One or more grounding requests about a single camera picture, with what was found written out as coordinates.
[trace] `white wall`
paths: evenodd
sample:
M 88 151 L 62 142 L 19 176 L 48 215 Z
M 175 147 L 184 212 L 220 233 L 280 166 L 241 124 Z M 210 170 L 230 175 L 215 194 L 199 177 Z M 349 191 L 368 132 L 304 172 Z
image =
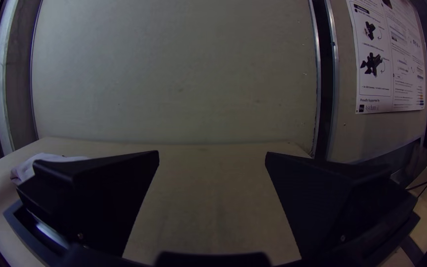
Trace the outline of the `white wall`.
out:
M 44 0 L 39 137 L 293 140 L 309 152 L 316 64 L 306 0 Z

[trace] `black cable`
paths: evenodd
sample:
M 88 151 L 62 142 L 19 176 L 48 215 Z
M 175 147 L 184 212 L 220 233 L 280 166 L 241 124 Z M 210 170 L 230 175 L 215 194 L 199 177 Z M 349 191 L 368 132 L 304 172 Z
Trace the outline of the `black cable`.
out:
M 420 186 L 423 186 L 423 185 L 425 185 L 425 184 L 427 184 L 427 181 L 425 181 L 425 182 L 423 182 L 423 183 L 420 183 L 420 184 L 418 184 L 418 185 L 415 185 L 415 186 L 413 186 L 413 187 L 407 188 L 407 189 L 406 189 L 406 191 L 413 190 L 413 189 L 418 188 L 418 187 L 420 187 Z
M 427 188 L 427 185 L 425 186 L 425 188 L 421 191 L 421 193 L 418 195 L 418 197 L 417 198 L 419 198 L 420 196 L 421 196 L 421 194 L 426 190 L 426 188 Z

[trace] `poster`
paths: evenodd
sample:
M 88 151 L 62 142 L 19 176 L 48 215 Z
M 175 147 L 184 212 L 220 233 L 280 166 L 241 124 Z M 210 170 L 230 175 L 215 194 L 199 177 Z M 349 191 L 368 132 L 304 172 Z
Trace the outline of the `poster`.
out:
M 346 0 L 357 64 L 355 113 L 425 108 L 418 17 L 408 0 Z

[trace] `diagram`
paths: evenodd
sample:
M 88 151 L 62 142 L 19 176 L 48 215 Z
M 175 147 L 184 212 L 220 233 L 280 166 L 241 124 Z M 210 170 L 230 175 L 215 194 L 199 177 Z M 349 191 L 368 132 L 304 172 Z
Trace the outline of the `diagram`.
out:
M 367 61 L 363 60 L 362 65 L 360 65 L 360 68 L 363 69 L 367 67 L 367 70 L 365 71 L 365 74 L 373 74 L 375 77 L 377 76 L 377 67 L 383 62 L 382 57 L 380 54 L 373 56 L 373 53 L 370 53 L 369 56 L 367 56 Z
M 382 2 L 384 4 L 386 4 L 389 8 L 393 9 L 393 6 L 391 5 L 391 1 L 390 0 L 382 0 Z
M 373 40 L 375 37 L 373 36 L 373 31 L 375 30 L 375 25 L 365 22 L 365 35 L 368 36 L 368 38 L 370 38 L 370 40 Z

